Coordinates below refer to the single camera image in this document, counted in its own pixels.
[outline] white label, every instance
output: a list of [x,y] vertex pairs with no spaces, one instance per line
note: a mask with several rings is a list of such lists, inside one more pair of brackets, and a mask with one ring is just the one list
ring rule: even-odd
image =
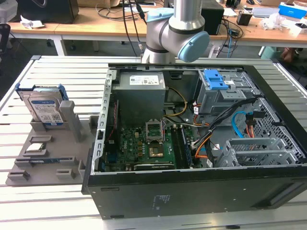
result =
[[194,107],[194,114],[198,115],[198,107]]
[[57,105],[52,100],[31,101],[33,109],[43,123],[52,126],[62,125],[63,119],[56,110]]
[[220,150],[220,145],[219,144],[214,144],[214,148],[212,150]]
[[234,81],[233,80],[225,80],[224,81],[226,85],[234,85]]
[[212,162],[211,162],[209,159],[207,159],[207,165],[208,165],[210,168],[212,168],[212,166],[213,166]]
[[159,77],[154,76],[131,76],[130,85],[159,85]]

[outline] sticker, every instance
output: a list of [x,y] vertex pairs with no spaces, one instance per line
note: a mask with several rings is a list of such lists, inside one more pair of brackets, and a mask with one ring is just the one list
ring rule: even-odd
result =
[[225,80],[224,81],[226,85],[234,85],[234,81],[233,80]]
[[198,115],[198,107],[194,107],[194,114]]
[[214,144],[214,148],[212,150],[220,150],[220,145],[219,144]]
[[130,76],[130,85],[159,85],[158,75],[154,76]]
[[213,166],[212,162],[211,162],[209,159],[207,159],[207,165],[208,165],[210,168],[212,168],[212,166]]
[[155,195],[153,198],[152,209],[160,210],[169,202],[171,195]]
[[35,113],[43,123],[51,126],[63,124],[63,119],[57,111],[57,105],[53,100],[31,101],[31,103]]

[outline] blue cable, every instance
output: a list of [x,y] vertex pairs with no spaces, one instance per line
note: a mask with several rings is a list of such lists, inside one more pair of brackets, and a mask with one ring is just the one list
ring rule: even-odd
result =
[[231,46],[231,30],[229,30],[229,33],[230,33],[230,40],[229,40],[229,43],[228,43],[228,54],[227,54],[227,58],[229,57],[229,51],[230,51],[230,46]]
[[236,113],[234,114],[234,116],[232,117],[232,119],[231,119],[231,124],[232,124],[232,127],[234,128],[235,132],[238,134],[238,136],[239,136],[240,138],[243,138],[243,135],[241,134],[241,132],[239,131],[239,129],[238,129],[238,127],[236,126],[236,123],[235,123],[235,118],[236,118],[236,115],[237,115],[237,114],[245,114],[245,115],[246,115],[246,112],[244,112],[244,111],[236,112]]

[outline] yellow cable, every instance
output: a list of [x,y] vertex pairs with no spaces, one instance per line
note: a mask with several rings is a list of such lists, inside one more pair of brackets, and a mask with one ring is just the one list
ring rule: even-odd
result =
[[174,88],[171,88],[171,87],[169,87],[169,88],[172,89],[172,90],[174,90],[176,93],[178,93],[179,96],[183,99],[183,101],[184,101],[184,108],[183,108],[183,110],[182,110],[181,112],[179,112],[179,113],[170,114],[170,115],[164,115],[164,116],[178,116],[178,115],[181,115],[181,114],[183,114],[183,113],[186,111],[186,109],[187,109],[187,103],[188,103],[188,102],[187,102],[186,99],[182,96],[182,94],[179,93],[178,90],[176,90],[176,89],[174,89]]

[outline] black computer case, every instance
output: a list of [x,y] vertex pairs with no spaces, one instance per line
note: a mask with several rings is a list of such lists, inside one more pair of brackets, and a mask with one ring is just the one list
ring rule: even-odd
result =
[[77,0],[17,0],[17,15],[43,23],[71,24],[79,12]]
[[205,19],[204,30],[209,35],[217,35],[224,14],[224,8],[216,0],[202,0],[201,15]]

